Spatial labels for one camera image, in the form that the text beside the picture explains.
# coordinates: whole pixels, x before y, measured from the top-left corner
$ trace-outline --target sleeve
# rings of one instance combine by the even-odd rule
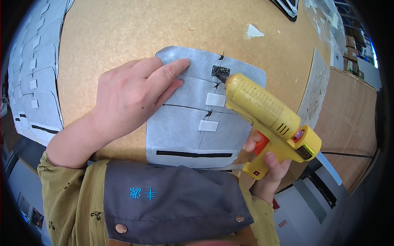
[[[54,166],[44,152],[37,167],[43,185],[43,208],[53,245],[67,245],[75,238],[74,224],[85,169]]]
[[[280,245],[273,219],[273,205],[267,204],[261,198],[251,195],[242,182],[240,182],[240,188],[249,212],[255,221],[250,227],[257,239],[257,244],[259,246]]]

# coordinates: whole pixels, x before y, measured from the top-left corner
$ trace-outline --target orange trigger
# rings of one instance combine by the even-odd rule
[[[256,143],[256,147],[253,150],[253,152],[256,155],[259,155],[261,151],[263,151],[263,149],[267,146],[267,144],[269,143],[269,139],[264,136],[261,132],[257,131],[258,134],[261,135],[261,137],[263,138],[263,140],[261,140],[261,142]]]

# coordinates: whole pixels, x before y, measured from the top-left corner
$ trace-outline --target glue gun nozzle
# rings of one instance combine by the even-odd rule
[[[223,83],[226,83],[227,78],[229,77],[228,75],[222,74],[221,72],[216,72],[215,76],[222,81]]]

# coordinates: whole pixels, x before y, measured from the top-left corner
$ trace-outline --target person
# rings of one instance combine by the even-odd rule
[[[109,228],[108,223],[111,223],[110,220],[117,219],[117,216],[122,216],[125,213],[129,219],[122,219],[127,223],[132,223],[136,220],[130,219],[136,218],[135,214],[138,214],[138,218],[143,218],[144,216],[149,216],[150,213],[154,213],[153,218],[157,218],[163,214],[177,216],[179,210],[182,210],[184,214],[189,212],[194,214],[202,213],[202,216],[205,216],[210,209],[213,209],[212,207],[224,209],[225,211],[229,206],[223,203],[232,203],[234,200],[242,200],[240,204],[247,205],[247,211],[244,212],[245,220],[247,220],[246,217],[249,213],[251,218],[243,227],[250,225],[253,235],[257,239],[257,244],[279,245],[273,220],[272,201],[281,179],[289,168],[290,160],[279,163],[272,152],[268,152],[265,156],[265,162],[269,168],[268,174],[261,180],[256,181],[250,190],[241,183],[238,185],[236,181],[232,181],[232,178],[228,179],[226,176],[228,172],[197,172],[186,167],[181,169],[179,169],[180,167],[162,168],[154,174],[156,176],[153,179],[149,177],[154,172],[153,169],[149,169],[149,172],[142,174],[140,170],[141,168],[144,169],[144,167],[137,171],[128,171],[129,167],[132,168],[134,166],[133,163],[125,162],[123,165],[117,165],[116,163],[112,164],[110,160],[100,160],[89,166],[86,165],[87,160],[97,150],[105,147],[113,140],[133,132],[146,122],[182,86],[183,82],[176,78],[189,64],[189,59],[178,59],[163,66],[160,58],[151,57],[142,61],[129,61],[120,67],[103,73],[98,80],[95,107],[87,115],[75,121],[52,138],[37,170],[43,185],[44,214],[47,230],[53,245],[109,245],[111,240],[108,235],[115,235],[111,236],[111,238],[118,241],[141,242],[138,238],[143,237],[144,235],[142,234],[146,232],[139,228],[143,228],[141,223],[146,222],[138,221],[140,224],[136,226],[117,224],[116,231],[115,226],[114,228],[112,226]],[[242,148],[251,152],[256,142],[261,140],[260,135],[251,136]],[[118,171],[114,171],[114,168],[110,169],[113,166],[118,166],[120,169]],[[198,179],[199,185],[197,186],[196,183],[183,180],[182,176],[175,175],[173,171],[168,170],[181,170],[179,171],[180,173],[191,175]],[[169,174],[160,175],[163,171]],[[217,176],[223,177],[218,181],[216,179]],[[138,187],[133,187],[133,189],[132,187],[119,188],[121,182],[130,182],[130,180],[154,182],[156,179],[159,179],[161,182],[159,187],[153,188],[152,185],[147,188],[146,185],[139,184],[140,187],[144,188],[143,191]],[[183,184],[179,185],[178,183],[171,187],[171,189],[178,191],[178,195],[171,195],[171,189],[169,188],[167,191],[161,189],[160,192],[167,192],[167,194],[165,198],[160,200],[160,193],[153,191],[152,188],[160,190],[160,186],[163,185],[165,187],[165,185],[172,183],[174,180]],[[218,185],[220,182],[230,182],[231,184]],[[123,193],[116,193],[119,189],[125,189],[130,193],[130,197],[122,200],[128,203],[125,205],[126,207],[119,202],[120,199],[123,199],[119,198]],[[187,189],[188,192],[183,193],[182,189]],[[150,199],[148,199],[149,195],[145,198],[145,194],[149,194],[149,190],[151,192]],[[193,199],[196,196],[202,196],[199,193],[201,190],[203,194],[211,197],[205,196],[204,203],[200,204],[199,201],[201,199]],[[214,190],[216,193],[214,195],[211,194],[211,190]],[[145,211],[145,207],[157,201],[155,199],[159,199],[161,202],[148,212]],[[174,202],[166,207],[165,203],[172,201]],[[136,205],[131,207],[130,202],[134,202]],[[140,207],[136,202],[144,202],[144,206]],[[205,203],[210,202],[213,202],[212,204],[214,205],[199,208],[197,205],[196,207],[193,206],[194,202],[199,204],[198,206],[204,206]],[[177,207],[177,211],[170,211],[171,207]],[[156,224],[149,225],[147,228],[156,228],[155,233],[145,238],[156,237],[156,235],[161,234],[161,230],[166,230],[163,233],[163,235],[165,234],[163,237],[166,237],[176,228],[182,231],[175,232],[174,238],[181,237],[184,234],[191,237],[191,240],[199,238],[198,233],[201,225],[192,228],[192,223],[182,220],[184,217],[181,216],[178,223],[171,224],[174,228],[170,228],[172,226],[157,227]],[[229,223],[225,222],[224,219],[221,221],[221,219],[215,218],[215,220],[211,221],[209,220],[210,217],[204,217],[204,220],[193,223],[204,223],[204,227],[209,228],[209,232],[214,230],[219,232],[221,227],[227,228]],[[239,220],[237,217],[236,220],[234,222],[235,226],[242,224],[238,222],[241,222],[244,218],[242,216],[242,219]],[[210,228],[210,224],[214,223],[218,223],[219,226]],[[118,234],[124,235],[122,233],[137,229],[139,229],[138,235],[134,231],[134,234],[129,235],[129,238],[118,238],[116,236]]]

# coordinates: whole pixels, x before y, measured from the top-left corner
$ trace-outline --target wooden board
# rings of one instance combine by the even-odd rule
[[[245,39],[250,23],[264,37]],[[75,0],[65,16],[59,50],[57,87],[64,126],[92,110],[102,73],[170,45],[224,53],[263,69],[266,89],[295,112],[314,47],[330,62],[330,48],[319,39],[302,1],[292,23],[269,0]],[[145,132],[143,125],[96,157],[145,162]]]
[[[330,80],[314,131],[322,152],[374,155],[376,92],[358,77],[331,67]],[[325,154],[348,190],[357,186],[371,159]]]

